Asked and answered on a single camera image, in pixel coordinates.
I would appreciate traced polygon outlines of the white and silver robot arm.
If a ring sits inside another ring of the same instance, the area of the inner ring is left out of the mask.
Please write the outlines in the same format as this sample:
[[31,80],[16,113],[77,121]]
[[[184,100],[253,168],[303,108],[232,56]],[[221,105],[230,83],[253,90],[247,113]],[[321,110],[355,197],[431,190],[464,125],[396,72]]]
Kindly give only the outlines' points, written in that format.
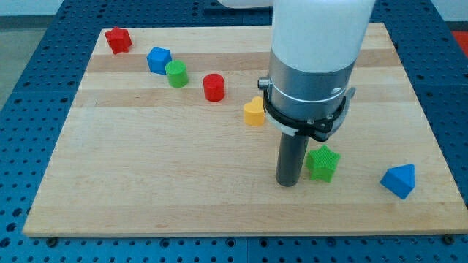
[[348,86],[375,0],[219,0],[272,7],[269,69],[258,80],[268,119],[289,136],[326,141],[344,122]]

